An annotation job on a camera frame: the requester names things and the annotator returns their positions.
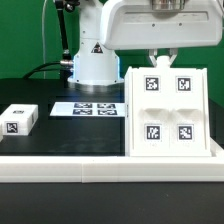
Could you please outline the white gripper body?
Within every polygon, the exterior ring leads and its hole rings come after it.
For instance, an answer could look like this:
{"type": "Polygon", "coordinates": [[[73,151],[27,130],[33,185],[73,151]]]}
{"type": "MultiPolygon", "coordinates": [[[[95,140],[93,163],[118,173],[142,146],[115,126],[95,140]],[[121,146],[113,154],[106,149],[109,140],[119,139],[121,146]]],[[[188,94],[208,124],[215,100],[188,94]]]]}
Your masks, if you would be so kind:
{"type": "Polygon", "coordinates": [[[213,46],[222,30],[223,0],[108,0],[100,41],[114,50],[213,46]]]}

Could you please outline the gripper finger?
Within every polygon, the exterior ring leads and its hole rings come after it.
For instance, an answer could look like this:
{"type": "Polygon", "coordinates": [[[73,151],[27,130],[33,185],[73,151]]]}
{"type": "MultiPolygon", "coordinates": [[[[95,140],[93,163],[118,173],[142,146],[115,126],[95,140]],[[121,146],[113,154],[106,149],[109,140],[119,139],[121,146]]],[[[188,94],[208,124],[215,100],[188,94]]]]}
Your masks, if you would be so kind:
{"type": "Polygon", "coordinates": [[[173,64],[177,55],[178,55],[178,49],[177,48],[170,48],[169,49],[169,62],[170,62],[170,64],[173,64]]]}
{"type": "Polygon", "coordinates": [[[149,52],[148,52],[148,56],[149,56],[149,59],[150,59],[152,65],[154,67],[156,67],[157,66],[157,60],[156,60],[157,50],[156,49],[150,49],[149,52]]]}

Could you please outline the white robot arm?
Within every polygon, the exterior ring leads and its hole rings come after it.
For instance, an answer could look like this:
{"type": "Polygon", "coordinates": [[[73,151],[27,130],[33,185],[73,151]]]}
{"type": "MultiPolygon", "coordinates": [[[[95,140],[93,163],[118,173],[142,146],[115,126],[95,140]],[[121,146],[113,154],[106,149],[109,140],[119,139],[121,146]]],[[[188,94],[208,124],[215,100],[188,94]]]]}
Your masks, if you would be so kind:
{"type": "Polygon", "coordinates": [[[221,41],[224,0],[81,0],[80,45],[72,87],[89,91],[122,82],[117,50],[212,46],[221,41]]]}

